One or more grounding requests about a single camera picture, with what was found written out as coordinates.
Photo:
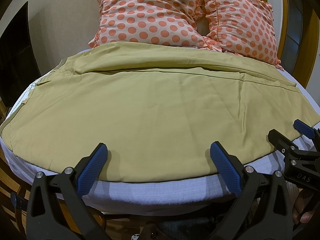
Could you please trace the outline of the person's right hand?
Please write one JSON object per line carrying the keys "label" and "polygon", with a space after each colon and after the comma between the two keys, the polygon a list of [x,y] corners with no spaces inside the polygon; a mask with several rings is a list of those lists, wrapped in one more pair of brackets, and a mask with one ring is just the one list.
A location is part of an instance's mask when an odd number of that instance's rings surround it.
{"label": "person's right hand", "polygon": [[311,195],[312,193],[305,189],[299,192],[292,209],[292,218],[294,224],[305,224],[311,220],[315,211],[304,211],[306,204],[309,202],[308,199],[311,197]]}

